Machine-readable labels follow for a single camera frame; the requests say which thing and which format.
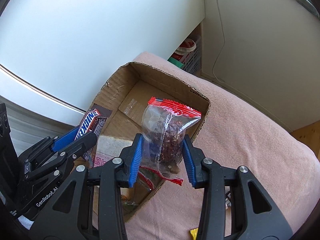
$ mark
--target white cabinet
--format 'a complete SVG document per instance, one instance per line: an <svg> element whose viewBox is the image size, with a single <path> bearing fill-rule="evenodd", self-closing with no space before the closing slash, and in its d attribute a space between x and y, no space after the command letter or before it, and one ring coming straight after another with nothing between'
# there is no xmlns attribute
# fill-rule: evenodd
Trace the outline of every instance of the white cabinet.
<svg viewBox="0 0 320 240"><path fill-rule="evenodd" d="M119 66L143 51L169 58L203 18L204 0L10 0L0 95L77 125Z"/></svg>

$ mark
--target snack package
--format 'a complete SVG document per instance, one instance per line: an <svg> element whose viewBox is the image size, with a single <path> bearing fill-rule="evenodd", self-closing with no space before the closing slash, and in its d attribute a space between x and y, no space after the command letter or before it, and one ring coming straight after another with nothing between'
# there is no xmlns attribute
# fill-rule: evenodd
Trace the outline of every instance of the snack package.
<svg viewBox="0 0 320 240"><path fill-rule="evenodd" d="M195 228L195 229L190 230L190 234L192 236L192 240L196 240L197 234L198 234L198 229L199 228Z"/></svg>
<svg viewBox="0 0 320 240"><path fill-rule="evenodd" d="M75 140L84 135L87 132L92 131L97 138L101 133L102 127L106 122L107 118L110 117L112 111L106 109L102 106L94 104L84 115L80 122L78 132L76 134ZM92 149L86 151L82 157L87 161L91 155Z"/></svg>
<svg viewBox="0 0 320 240"><path fill-rule="evenodd" d="M201 119L201 113L178 102L152 97L142 116L142 160L140 167L162 179L181 185L179 173L182 141L186 129Z"/></svg>
<svg viewBox="0 0 320 240"><path fill-rule="evenodd" d="M139 179L140 183L147 190L151 191L151 190L154 190L156 188L157 183L153 182L153 180L151 179L152 178L152 174L150 174L150 173L151 172L148 173L148 170L144 170L144 169L140 168L139 171L138 171L138 179Z"/></svg>
<svg viewBox="0 0 320 240"><path fill-rule="evenodd" d="M122 149L131 145L131 140L100 135L97 142L95 159L93 160L93 167L102 166L107 161L119 157Z"/></svg>

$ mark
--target yellow wrapper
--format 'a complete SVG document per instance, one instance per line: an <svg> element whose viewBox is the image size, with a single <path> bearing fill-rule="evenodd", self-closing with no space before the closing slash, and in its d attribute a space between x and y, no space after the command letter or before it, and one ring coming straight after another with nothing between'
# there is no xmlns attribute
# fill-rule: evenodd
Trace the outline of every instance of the yellow wrapper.
<svg viewBox="0 0 320 240"><path fill-rule="evenodd" d="M192 240L196 240L198 233L198 228L190 230L190 234L192 235Z"/></svg>

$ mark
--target plastic basket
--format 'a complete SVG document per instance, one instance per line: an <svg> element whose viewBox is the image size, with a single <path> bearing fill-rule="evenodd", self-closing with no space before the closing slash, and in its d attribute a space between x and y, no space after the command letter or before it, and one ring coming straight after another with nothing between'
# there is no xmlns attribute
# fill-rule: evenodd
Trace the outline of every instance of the plastic basket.
<svg viewBox="0 0 320 240"><path fill-rule="evenodd" d="M190 73L188 70L201 58L201 36L196 37L196 49L187 55L184 55L179 61L184 64L182 70Z"/></svg>
<svg viewBox="0 0 320 240"><path fill-rule="evenodd" d="M201 57L199 57L193 65L191 65L186 72L194 75L196 72L198 72L201 69Z"/></svg>

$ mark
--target clear plastic bag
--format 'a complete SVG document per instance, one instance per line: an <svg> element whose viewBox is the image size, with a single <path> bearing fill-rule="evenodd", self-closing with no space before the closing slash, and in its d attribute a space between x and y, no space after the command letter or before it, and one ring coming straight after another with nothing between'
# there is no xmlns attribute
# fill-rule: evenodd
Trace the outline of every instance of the clear plastic bag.
<svg viewBox="0 0 320 240"><path fill-rule="evenodd" d="M140 166L162 179L181 184L177 177L186 129L201 119L201 113L178 102L152 97L142 116Z"/></svg>

